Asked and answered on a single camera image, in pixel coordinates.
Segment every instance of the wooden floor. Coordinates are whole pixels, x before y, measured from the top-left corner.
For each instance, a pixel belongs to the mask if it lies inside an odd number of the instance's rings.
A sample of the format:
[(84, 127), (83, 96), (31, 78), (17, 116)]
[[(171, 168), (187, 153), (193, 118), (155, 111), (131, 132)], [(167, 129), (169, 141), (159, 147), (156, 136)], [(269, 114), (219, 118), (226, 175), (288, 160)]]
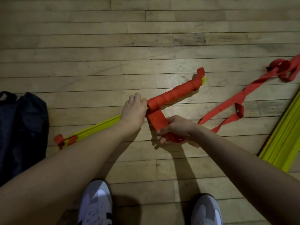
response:
[[(300, 0), (1, 0), (0, 9), (0, 89), (47, 102), (48, 155), (55, 135), (118, 115), (135, 92), (152, 98), (204, 67), (199, 92), (163, 110), (199, 120), (272, 60), (300, 52)], [(257, 153), (299, 83), (268, 81), (246, 98), (245, 118), (219, 134)], [(114, 224), (182, 225), (200, 192), (215, 196), (226, 224), (267, 224), (201, 148), (152, 139), (145, 119), (99, 173), (114, 195)], [(300, 157), (290, 171), (300, 178)], [(76, 224), (77, 209), (60, 224)]]

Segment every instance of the forearm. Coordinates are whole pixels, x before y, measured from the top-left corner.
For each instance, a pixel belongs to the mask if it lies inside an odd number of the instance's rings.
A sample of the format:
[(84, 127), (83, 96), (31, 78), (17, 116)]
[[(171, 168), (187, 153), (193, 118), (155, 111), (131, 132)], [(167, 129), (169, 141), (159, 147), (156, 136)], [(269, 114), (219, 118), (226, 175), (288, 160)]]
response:
[(126, 136), (126, 129), (114, 125), (55, 153), (2, 186), (0, 211), (5, 218), (1, 224), (56, 203), (62, 213)]
[(197, 126), (190, 134), (272, 224), (300, 221), (298, 180), (203, 126)]

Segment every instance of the white sneaker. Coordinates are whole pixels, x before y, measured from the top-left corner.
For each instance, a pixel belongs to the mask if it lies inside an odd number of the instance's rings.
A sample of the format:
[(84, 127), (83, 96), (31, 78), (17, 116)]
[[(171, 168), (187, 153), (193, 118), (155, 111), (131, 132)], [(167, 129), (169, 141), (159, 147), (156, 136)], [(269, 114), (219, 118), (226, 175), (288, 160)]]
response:
[(191, 225), (223, 225), (219, 204), (213, 196), (201, 195), (194, 207)]
[(92, 181), (85, 189), (80, 202), (79, 225), (111, 225), (113, 201), (107, 184)]

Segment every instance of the black bag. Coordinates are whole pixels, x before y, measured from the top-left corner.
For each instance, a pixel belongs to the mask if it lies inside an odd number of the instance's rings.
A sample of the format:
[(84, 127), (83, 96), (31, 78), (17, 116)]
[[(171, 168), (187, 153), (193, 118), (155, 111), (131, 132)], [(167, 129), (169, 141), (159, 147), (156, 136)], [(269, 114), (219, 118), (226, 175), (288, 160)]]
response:
[(45, 158), (49, 117), (46, 103), (27, 92), (0, 92), (0, 186)]

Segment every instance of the red ribbon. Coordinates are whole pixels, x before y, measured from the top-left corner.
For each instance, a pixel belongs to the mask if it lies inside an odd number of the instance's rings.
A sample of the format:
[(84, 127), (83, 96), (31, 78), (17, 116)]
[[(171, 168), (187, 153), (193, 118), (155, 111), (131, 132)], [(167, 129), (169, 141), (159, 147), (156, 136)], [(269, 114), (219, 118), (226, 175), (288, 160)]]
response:
[(216, 116), (221, 111), (227, 109), (228, 107), (234, 105), (236, 113), (225, 119), (220, 125), (213, 128), (212, 131), (217, 133), (222, 125), (226, 125), (233, 121), (237, 121), (244, 117), (244, 106), (242, 105), (246, 96), (251, 92), (259, 88), (268, 79), (274, 76), (278, 76), (283, 81), (293, 81), (296, 75), (300, 71), (300, 55), (295, 56), (292, 60), (277, 59), (271, 62), (269, 67), (267, 67), (268, 72), (262, 75), (259, 79), (253, 81), (247, 87), (245, 87), (241, 92), (232, 96), (227, 101), (223, 102), (216, 108), (212, 109), (198, 122), (199, 125), (204, 124), (212, 117)]
[[(156, 130), (162, 129), (163, 127), (169, 125), (168, 120), (163, 115), (159, 107), (181, 97), (184, 97), (191, 91), (197, 90), (202, 85), (202, 78), (204, 77), (204, 75), (204, 68), (199, 68), (197, 69), (197, 77), (195, 79), (192, 79), (182, 85), (176, 86), (172, 90), (148, 100), (148, 118)], [(184, 137), (171, 132), (165, 134), (164, 137), (166, 137), (171, 142), (176, 143), (185, 141)]]

